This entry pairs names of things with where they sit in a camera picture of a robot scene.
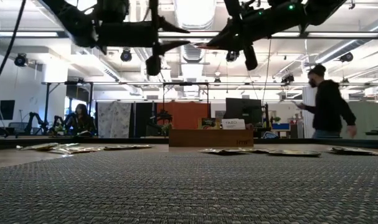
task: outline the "man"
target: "man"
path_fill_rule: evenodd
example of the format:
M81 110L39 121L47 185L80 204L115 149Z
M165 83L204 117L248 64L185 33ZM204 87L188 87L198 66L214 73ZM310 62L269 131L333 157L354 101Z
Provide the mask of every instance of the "man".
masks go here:
M325 80L326 68L316 65L308 73L309 84L312 88L318 87L315 106L297 105L299 109L307 110L314 114L313 128L315 132L312 138L339 138L341 129L341 116L347 123L347 132L351 138L356 133L356 117L348 104L341 97L339 84L332 80Z

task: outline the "black hoodie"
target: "black hoodie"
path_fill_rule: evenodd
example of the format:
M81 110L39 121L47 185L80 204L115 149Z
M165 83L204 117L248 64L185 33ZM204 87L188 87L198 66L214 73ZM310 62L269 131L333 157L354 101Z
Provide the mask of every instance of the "black hoodie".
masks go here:
M348 126L355 125L355 115L341 97L339 84L332 80L319 84L315 106L306 106L305 109L314 114L313 128L316 130L341 132L341 116Z

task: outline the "ductwork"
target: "ductwork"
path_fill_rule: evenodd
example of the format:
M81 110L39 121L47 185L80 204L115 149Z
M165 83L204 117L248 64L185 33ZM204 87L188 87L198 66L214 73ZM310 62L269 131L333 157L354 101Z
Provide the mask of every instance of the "ductwork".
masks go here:
M175 16L179 26L187 30L211 30L214 24L216 0L174 0ZM204 58L204 51L185 45L181 47L181 60L187 63L199 63ZM193 80L202 76L201 64L181 65L183 78ZM198 86L185 86L186 96L198 96Z
M378 32L378 20L368 25L361 31L363 32ZM320 53L316 58L316 63L326 63L331 60L334 60L372 40L344 40L336 44L334 47L326 50L323 53Z
M92 66L96 67L104 75L108 75L112 79L114 79L116 82L129 82L129 80L122 77L110 64L108 64L106 61L102 60L99 56L100 53L98 52L98 49L82 49L81 51L77 51L77 53L82 55L91 55L94 59ZM124 89L129 91L129 93L132 96L143 96L143 90L140 88L137 88L135 86L131 85L122 85Z

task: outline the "curtain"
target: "curtain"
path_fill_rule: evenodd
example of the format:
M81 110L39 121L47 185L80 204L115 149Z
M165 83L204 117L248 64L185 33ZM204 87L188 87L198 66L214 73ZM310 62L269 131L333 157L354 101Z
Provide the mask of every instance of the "curtain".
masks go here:
M129 137L131 103L99 102L97 110L99 138Z
M314 106L317 88L311 88L310 86L305 86L302 89L303 103L308 106ZM314 114L309 111L303 110L303 127L304 127L304 137L312 138L314 133L313 128L313 117Z
M134 103L131 113L129 138L146 136L147 123L157 112L156 103Z
M163 104L158 103L157 113L163 109ZM174 129L197 129L199 118L208 117L208 105L206 103L165 103L165 110L172 115Z

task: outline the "cardboard box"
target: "cardboard box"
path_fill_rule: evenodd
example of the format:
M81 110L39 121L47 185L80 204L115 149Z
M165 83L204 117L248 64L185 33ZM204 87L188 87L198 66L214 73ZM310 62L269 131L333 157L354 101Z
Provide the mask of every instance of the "cardboard box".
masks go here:
M253 130L171 129L170 147L253 147Z

